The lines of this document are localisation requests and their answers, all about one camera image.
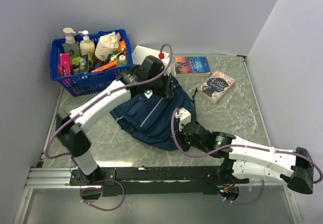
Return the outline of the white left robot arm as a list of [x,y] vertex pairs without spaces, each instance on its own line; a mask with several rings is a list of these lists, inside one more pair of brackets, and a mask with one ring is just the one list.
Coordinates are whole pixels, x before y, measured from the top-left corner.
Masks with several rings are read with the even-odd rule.
[[103,116],[136,95],[149,99],[152,96],[173,97],[170,61],[148,55],[142,64],[123,71],[100,94],[67,116],[57,114],[58,139],[68,149],[82,173],[82,179],[93,185],[101,179],[100,167],[90,151],[87,132]]

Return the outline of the navy blue student backpack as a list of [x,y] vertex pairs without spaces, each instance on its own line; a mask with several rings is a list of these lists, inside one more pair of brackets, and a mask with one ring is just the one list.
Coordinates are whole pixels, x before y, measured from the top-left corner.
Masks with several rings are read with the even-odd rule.
[[171,134],[171,117],[175,108],[185,108],[196,120],[195,104],[176,78],[172,78],[173,98],[139,93],[110,111],[121,129],[133,138],[158,149],[173,151],[177,147]]

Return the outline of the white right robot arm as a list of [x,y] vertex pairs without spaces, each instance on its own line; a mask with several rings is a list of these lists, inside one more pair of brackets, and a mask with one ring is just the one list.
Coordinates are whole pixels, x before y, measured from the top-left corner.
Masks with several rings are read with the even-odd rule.
[[222,158],[221,179],[261,179],[286,184],[300,194],[313,193],[312,158],[307,149],[283,150],[252,143],[225,132],[210,132],[198,122],[180,124],[182,146],[191,146],[214,158]]

